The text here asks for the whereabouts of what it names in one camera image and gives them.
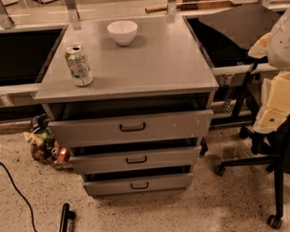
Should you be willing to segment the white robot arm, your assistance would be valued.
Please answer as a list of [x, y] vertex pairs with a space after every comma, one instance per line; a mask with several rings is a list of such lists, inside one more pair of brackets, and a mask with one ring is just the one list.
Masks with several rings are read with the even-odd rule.
[[253, 125], [256, 132], [270, 134], [290, 115], [290, 6], [273, 29], [250, 48], [249, 56], [266, 56], [268, 64], [279, 70], [273, 79], [263, 80], [262, 105]]

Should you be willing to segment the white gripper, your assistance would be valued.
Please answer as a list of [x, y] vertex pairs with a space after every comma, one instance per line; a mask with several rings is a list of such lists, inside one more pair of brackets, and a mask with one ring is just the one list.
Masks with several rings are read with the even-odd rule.
[[[271, 56], [269, 39], [271, 33], [264, 34], [250, 48], [252, 58]], [[290, 115], [290, 72], [282, 71], [273, 79], [265, 78], [262, 83], [260, 101], [262, 103], [253, 125], [254, 131], [270, 134], [276, 132]]]

